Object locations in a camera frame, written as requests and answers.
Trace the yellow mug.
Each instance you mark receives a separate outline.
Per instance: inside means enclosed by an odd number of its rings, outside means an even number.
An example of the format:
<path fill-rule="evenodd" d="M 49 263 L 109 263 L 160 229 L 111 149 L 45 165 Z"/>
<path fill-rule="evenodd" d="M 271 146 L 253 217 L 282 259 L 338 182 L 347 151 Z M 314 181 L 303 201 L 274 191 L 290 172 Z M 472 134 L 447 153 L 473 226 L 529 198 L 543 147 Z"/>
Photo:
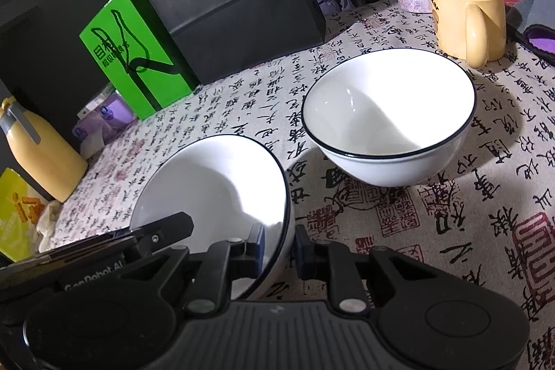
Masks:
<path fill-rule="evenodd" d="M 430 0 L 439 48 L 473 69 L 505 53 L 504 0 Z"/>

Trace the purple tissue pack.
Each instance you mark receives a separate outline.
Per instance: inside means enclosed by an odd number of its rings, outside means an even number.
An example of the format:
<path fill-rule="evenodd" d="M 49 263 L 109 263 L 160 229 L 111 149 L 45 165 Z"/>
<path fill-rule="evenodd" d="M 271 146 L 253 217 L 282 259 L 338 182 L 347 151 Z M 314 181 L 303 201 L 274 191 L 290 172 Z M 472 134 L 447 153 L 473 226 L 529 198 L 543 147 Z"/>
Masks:
<path fill-rule="evenodd" d="M 136 121 L 136 114 L 118 91 L 84 119 L 77 120 L 71 132 L 79 141 L 79 153 L 89 160 Z"/>

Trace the white bowl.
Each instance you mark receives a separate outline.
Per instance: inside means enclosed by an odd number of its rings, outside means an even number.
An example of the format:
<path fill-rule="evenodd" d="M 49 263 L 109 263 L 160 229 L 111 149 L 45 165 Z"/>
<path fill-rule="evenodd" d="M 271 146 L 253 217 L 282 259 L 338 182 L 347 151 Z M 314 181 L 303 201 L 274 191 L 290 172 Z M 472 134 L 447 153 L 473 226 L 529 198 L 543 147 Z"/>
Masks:
<path fill-rule="evenodd" d="M 464 143 L 476 106 L 474 85 L 456 62 L 390 49 L 329 69 L 305 95 L 301 119 L 343 172 L 392 188 L 443 170 Z"/>
<path fill-rule="evenodd" d="M 170 156 L 137 199 L 131 227 L 184 212 L 193 223 L 189 238 L 175 247 L 205 252 L 220 240 L 246 239 L 264 229 L 262 273 L 233 282 L 231 297 L 256 300 L 285 268 L 294 236 L 289 183 L 277 157 L 254 139 L 215 135 Z"/>

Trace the grey purple cloth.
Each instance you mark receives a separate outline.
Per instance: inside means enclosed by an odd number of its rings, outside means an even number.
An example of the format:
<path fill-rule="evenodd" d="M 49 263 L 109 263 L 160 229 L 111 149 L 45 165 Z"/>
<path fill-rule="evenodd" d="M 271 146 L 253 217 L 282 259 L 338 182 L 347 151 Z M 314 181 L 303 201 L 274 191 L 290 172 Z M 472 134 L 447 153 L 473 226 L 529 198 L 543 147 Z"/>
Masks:
<path fill-rule="evenodd" d="M 521 0 L 510 8 L 506 20 L 520 44 L 554 65 L 554 0 Z"/>

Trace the yellow thermos jug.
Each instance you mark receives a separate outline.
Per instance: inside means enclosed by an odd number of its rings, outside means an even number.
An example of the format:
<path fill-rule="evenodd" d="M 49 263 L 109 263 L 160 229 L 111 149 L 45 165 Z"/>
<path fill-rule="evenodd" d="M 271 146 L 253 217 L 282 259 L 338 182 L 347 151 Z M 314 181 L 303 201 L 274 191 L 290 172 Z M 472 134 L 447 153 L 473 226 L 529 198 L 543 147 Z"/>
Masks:
<path fill-rule="evenodd" d="M 87 161 L 44 118 L 13 97 L 1 103 L 1 129 L 21 168 L 60 203 L 79 185 Z"/>

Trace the green paper bag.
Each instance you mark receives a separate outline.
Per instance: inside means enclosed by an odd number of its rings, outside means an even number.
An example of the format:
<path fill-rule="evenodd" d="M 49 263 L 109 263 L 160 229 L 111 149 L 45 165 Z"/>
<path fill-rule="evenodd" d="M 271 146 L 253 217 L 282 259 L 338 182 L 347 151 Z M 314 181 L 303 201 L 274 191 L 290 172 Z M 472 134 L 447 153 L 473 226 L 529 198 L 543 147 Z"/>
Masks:
<path fill-rule="evenodd" d="M 197 76 L 148 0 L 109 0 L 79 37 L 140 119 L 198 86 Z"/>

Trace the small white box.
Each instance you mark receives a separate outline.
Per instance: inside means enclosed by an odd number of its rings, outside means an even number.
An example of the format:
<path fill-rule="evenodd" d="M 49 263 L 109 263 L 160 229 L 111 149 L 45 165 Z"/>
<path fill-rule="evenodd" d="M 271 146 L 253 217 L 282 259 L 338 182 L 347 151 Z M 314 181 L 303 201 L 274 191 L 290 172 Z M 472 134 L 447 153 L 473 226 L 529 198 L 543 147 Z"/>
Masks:
<path fill-rule="evenodd" d="M 98 92 L 86 105 L 77 113 L 79 119 L 84 119 L 87 115 L 103 104 L 115 91 L 114 85 L 108 83 L 100 92 Z"/>

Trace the yellow snack box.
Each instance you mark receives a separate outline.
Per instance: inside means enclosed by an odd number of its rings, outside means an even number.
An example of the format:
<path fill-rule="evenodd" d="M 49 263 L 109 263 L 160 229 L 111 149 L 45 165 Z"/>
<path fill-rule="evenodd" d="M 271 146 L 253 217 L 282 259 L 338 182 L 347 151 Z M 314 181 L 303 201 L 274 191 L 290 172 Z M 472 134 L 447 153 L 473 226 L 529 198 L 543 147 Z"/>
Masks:
<path fill-rule="evenodd" d="M 10 261 L 18 262 L 37 252 L 37 223 L 46 206 L 46 199 L 17 172 L 4 170 L 0 179 L 0 249 Z"/>

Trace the calligraphy print tablecloth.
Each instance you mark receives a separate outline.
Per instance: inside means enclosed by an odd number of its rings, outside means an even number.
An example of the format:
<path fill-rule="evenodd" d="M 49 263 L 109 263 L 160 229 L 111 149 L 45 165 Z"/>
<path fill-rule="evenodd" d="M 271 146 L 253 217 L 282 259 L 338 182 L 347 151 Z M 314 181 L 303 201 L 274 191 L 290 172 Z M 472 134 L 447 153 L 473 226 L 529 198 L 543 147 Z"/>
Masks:
<path fill-rule="evenodd" d="M 182 209 L 269 225 L 255 290 L 307 300 L 279 240 L 423 263 L 490 294 L 505 324 L 459 367 L 506 351 L 554 365 L 554 68 L 511 43 L 482 69 L 443 53 L 435 18 L 384 0 L 330 19 L 322 46 L 197 88 L 106 146 L 63 204 L 50 248 Z"/>

